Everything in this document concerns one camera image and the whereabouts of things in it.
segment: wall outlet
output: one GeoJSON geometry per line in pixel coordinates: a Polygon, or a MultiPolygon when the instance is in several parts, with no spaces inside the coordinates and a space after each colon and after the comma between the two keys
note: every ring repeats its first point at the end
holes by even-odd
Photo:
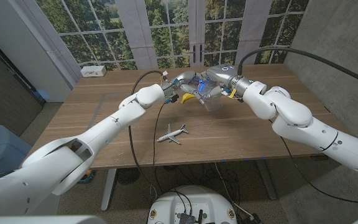
{"type": "Polygon", "coordinates": [[[84,77],[102,77],[106,74],[106,67],[103,66],[84,66],[81,69],[84,77]]]}

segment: toy airplane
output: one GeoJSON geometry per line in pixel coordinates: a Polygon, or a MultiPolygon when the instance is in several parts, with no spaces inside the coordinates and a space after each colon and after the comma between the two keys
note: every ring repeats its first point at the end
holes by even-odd
{"type": "Polygon", "coordinates": [[[178,140],[175,139],[175,136],[176,136],[177,134],[180,134],[181,132],[186,132],[186,133],[188,133],[188,131],[185,129],[185,125],[186,125],[186,124],[182,125],[182,127],[181,127],[179,130],[176,130],[176,131],[172,132],[172,131],[171,131],[171,124],[168,124],[168,131],[167,131],[167,133],[165,133],[164,136],[161,136],[159,139],[157,139],[157,141],[158,141],[158,142],[161,142],[161,141],[170,139],[169,142],[174,141],[174,142],[180,144],[180,142],[178,142],[178,140]]]}

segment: wooden table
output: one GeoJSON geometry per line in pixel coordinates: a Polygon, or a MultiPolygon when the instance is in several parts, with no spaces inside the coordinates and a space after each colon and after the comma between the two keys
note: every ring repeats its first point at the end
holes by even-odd
{"type": "MultiPolygon", "coordinates": [[[[187,70],[205,71],[206,67],[167,69],[168,78],[174,78],[187,70]]],[[[29,155],[54,139],[75,136],[118,110],[119,103],[129,96],[135,81],[148,70],[108,72],[104,77],[82,78],[53,117],[29,155]]],[[[323,106],[323,104],[302,84],[286,66],[249,65],[244,66],[243,76],[264,84],[281,86],[291,97],[306,105],[313,116],[322,122],[347,132],[344,126],[323,106]]],[[[139,88],[159,83],[159,74],[145,77],[139,88]]],[[[176,103],[163,107],[158,119],[156,138],[167,132],[168,123],[172,130],[186,124],[189,134],[176,138],[181,142],[156,142],[155,165],[192,164],[203,162],[256,160],[262,180],[271,199],[276,199],[275,190],[264,160],[266,158],[288,157],[282,140],[273,132],[269,121],[256,117],[248,105],[228,97],[221,97],[223,107],[207,112],[195,99],[181,104],[183,93],[176,103]]],[[[141,166],[152,166],[154,127],[162,103],[147,109],[145,116],[132,125],[132,136],[137,160],[141,166]]],[[[294,156],[312,156],[318,151],[297,142],[287,141],[294,156]]],[[[92,169],[109,169],[101,209],[107,210],[111,198],[115,168],[135,167],[129,145],[128,131],[121,132],[108,144],[93,162],[92,169]]]]}

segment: table leg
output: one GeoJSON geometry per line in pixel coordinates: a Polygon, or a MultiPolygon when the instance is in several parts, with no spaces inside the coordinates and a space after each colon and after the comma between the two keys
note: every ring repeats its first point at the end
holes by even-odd
{"type": "Polygon", "coordinates": [[[270,172],[269,172],[269,168],[267,167],[266,161],[264,159],[263,160],[260,159],[260,160],[256,160],[255,163],[258,167],[259,174],[265,185],[265,189],[267,191],[268,197],[271,200],[276,200],[277,199],[276,190],[274,188],[272,178],[270,177],[270,172]]]}
{"type": "Polygon", "coordinates": [[[117,169],[109,169],[106,178],[106,186],[104,187],[103,198],[102,198],[102,206],[101,209],[103,212],[106,212],[109,209],[112,188],[114,185],[114,179],[116,178],[117,169]]]}

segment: window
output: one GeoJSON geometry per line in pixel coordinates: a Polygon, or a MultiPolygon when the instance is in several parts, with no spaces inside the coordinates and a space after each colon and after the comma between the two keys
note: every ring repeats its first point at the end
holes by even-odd
{"type": "MultiPolygon", "coordinates": [[[[259,47],[289,47],[309,0],[273,0],[259,47]]],[[[255,63],[283,63],[287,52],[261,52],[255,63]]]]}
{"type": "Polygon", "coordinates": [[[159,68],[190,67],[187,0],[145,0],[159,68]]]}
{"type": "Polygon", "coordinates": [[[79,66],[137,69],[114,0],[36,0],[79,66]]]}
{"type": "Polygon", "coordinates": [[[206,0],[204,66],[234,65],[245,0],[206,0]]]}

